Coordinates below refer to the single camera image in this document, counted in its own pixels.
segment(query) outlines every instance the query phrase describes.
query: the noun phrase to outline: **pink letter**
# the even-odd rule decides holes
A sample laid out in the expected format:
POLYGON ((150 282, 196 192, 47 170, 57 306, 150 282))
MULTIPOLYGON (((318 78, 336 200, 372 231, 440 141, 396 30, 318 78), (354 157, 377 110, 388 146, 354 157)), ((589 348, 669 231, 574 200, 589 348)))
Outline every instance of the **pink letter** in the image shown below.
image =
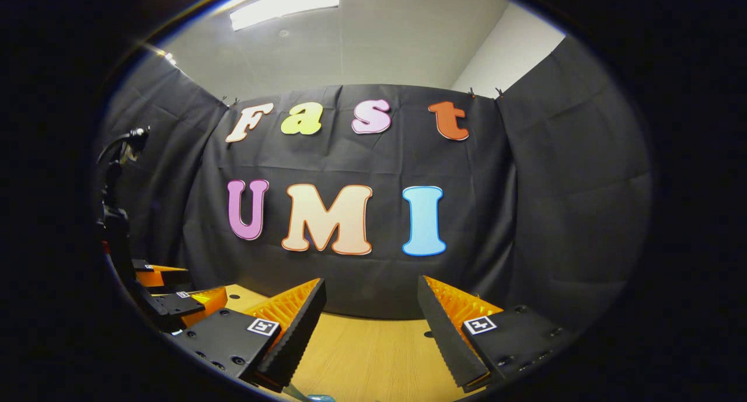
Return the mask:
POLYGON ((254 240, 262 233, 264 192, 270 188, 270 182, 257 179, 249 184, 249 189, 252 190, 252 223, 250 225, 241 221, 241 193, 245 187, 243 180, 229 182, 229 223, 235 235, 245 240, 254 240))
POLYGON ((352 130, 356 134, 378 134, 392 125, 392 119, 381 110, 389 110, 389 103, 384 100, 366 100, 360 102, 353 110, 352 130))

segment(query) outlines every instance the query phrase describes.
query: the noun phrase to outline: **orange letter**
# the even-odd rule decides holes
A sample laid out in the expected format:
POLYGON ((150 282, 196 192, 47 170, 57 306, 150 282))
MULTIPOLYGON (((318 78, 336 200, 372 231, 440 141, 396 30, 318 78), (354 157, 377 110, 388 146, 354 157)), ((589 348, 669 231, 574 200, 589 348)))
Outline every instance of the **orange letter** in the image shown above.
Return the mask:
POLYGON ((448 139, 462 141, 469 137, 469 131, 456 125, 457 117, 465 117, 462 109, 456 109, 452 102, 441 102, 428 106, 428 110, 435 112, 435 125, 438 133, 448 139))
POLYGON ((236 122, 236 126, 231 134, 226 137, 226 142, 237 142, 241 139, 246 138, 246 126, 249 126, 249 130, 254 129, 259 123, 259 119, 262 118, 262 114, 267 114, 273 111, 274 104, 260 104, 259 106, 247 107, 241 110, 241 117, 236 122))
POLYGON ((303 238, 306 226, 317 250, 322 251, 334 229, 339 227, 337 241, 331 244, 332 250, 341 255, 366 255, 371 252, 371 244, 366 242, 366 202, 373 195, 370 187, 360 184, 343 187, 329 211, 325 209, 313 184, 291 184, 288 195, 293 200, 293 206, 288 237, 282 241, 283 248, 307 250, 309 242, 303 238))

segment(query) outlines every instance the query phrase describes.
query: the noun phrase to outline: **wooden table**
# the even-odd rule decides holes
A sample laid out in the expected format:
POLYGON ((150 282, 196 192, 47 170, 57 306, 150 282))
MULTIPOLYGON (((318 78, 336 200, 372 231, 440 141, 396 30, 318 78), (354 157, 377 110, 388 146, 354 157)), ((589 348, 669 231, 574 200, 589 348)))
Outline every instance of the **wooden table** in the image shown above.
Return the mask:
MULTIPOLYGON (((226 291, 239 296, 226 304, 238 312, 267 298, 238 285, 226 291)), ((303 394, 328 394, 336 402, 446 402, 467 396, 456 387, 433 338, 424 336, 428 330, 426 320, 322 313, 291 383, 303 394)))

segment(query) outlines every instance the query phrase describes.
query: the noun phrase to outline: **black fabric backdrop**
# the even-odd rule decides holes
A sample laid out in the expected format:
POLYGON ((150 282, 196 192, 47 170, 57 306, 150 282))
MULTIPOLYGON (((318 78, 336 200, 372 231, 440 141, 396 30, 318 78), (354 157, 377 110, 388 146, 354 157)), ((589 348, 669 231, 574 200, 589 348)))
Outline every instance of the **black fabric backdrop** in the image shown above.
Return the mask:
MULTIPOLYGON (((414 290, 425 274, 499 306, 528 304, 566 327, 584 328, 625 285, 648 224, 651 178, 640 122, 605 70, 571 38, 497 100, 419 86, 352 85, 227 109, 153 56, 107 114, 107 138, 142 124, 154 130, 136 170, 120 182, 134 254, 188 267, 195 288, 238 283, 275 295, 325 277, 328 312, 419 319, 414 290), (389 102, 392 125, 381 134, 356 134, 352 110, 372 99, 389 102), (465 141, 438 133, 427 107, 442 101, 464 109, 458 120, 470 131, 465 141), (225 142, 241 109, 269 102, 273 111, 243 141, 225 142), (320 131, 281 133, 288 110, 304 102, 323 105, 320 131), (229 226, 226 185, 234 179, 270 182, 256 240, 240 239, 229 226), (314 184, 326 207, 345 185, 371 187, 371 253, 339 255, 329 244, 323 251, 283 249, 291 211, 285 189, 298 183, 314 184), (444 192, 438 216, 446 251, 439 255, 402 252, 409 239, 402 190, 416 185, 444 192)), ((245 223, 250 208, 247 189, 245 223)))

